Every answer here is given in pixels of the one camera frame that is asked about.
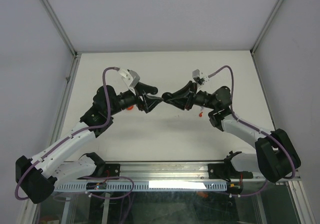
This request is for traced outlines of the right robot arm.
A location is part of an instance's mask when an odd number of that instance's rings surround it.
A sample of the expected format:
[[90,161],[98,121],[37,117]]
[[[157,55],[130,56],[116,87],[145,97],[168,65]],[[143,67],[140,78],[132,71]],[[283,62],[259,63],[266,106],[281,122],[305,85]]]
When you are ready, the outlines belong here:
[[195,82],[189,81],[182,89],[162,94],[165,103],[178,109],[189,111],[193,106],[208,108],[211,125],[236,136],[255,149],[255,153],[230,152],[225,158],[223,171],[230,178],[241,172],[262,174],[275,183],[280,179],[292,178],[301,166],[288,134],[283,129],[267,130],[248,123],[232,112],[232,95],[227,86],[213,93],[198,90]]

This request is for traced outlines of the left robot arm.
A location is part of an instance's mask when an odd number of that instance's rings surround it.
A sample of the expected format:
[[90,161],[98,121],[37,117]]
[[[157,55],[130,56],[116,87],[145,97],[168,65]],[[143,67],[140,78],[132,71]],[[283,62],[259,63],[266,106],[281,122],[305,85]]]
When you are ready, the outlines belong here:
[[158,88],[138,82],[132,89],[116,93],[110,85],[99,87],[92,106],[79,122],[62,138],[31,158],[22,155],[15,162],[15,198],[31,200],[34,204],[45,201],[55,188],[83,177],[100,178],[105,172],[105,161],[95,152],[65,164],[75,151],[97,139],[113,124],[113,116],[131,106],[149,113],[163,99],[157,97]]

